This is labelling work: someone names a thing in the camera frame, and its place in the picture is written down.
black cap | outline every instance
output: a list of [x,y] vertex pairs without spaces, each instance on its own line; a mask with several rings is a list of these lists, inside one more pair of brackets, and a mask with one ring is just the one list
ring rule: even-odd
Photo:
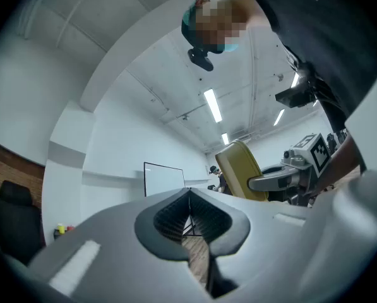
[[211,166],[211,168],[209,169],[209,174],[212,174],[214,172],[216,172],[218,170],[218,168],[216,166]]

fluorescent light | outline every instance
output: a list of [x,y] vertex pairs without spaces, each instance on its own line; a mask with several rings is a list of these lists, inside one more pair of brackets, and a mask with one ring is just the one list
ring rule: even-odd
[[292,85],[290,86],[291,88],[294,88],[295,85],[297,85],[298,79],[299,79],[299,75],[297,73],[295,73],[294,81],[292,82]]
[[279,112],[279,115],[278,115],[278,117],[277,117],[277,120],[275,120],[275,124],[274,124],[274,126],[276,126],[276,125],[278,124],[278,122],[279,122],[279,120],[281,119],[282,114],[284,113],[284,111],[285,111],[285,109],[282,109],[282,110]]
[[215,94],[212,89],[204,93],[206,101],[208,102],[209,108],[211,108],[213,117],[216,122],[222,121],[222,116],[220,115],[218,102],[216,101]]
[[225,145],[229,144],[229,140],[227,139],[227,134],[223,134],[222,139],[224,140]]

person wearing black cap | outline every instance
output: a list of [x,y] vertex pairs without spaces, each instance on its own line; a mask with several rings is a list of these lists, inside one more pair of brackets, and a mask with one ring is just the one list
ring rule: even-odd
[[[377,0],[196,0],[183,15],[181,32],[193,51],[203,52],[196,55],[204,56],[234,50],[241,32],[261,26],[313,68],[325,87],[320,94],[335,101],[319,96],[321,106],[333,130],[343,129],[377,78]],[[359,164],[364,167],[348,135],[319,178],[316,194]]]
[[211,166],[209,174],[214,174],[219,177],[219,185],[213,189],[214,191],[232,195],[232,192],[229,189],[229,185],[227,185],[225,177],[220,169],[218,169],[216,166]]

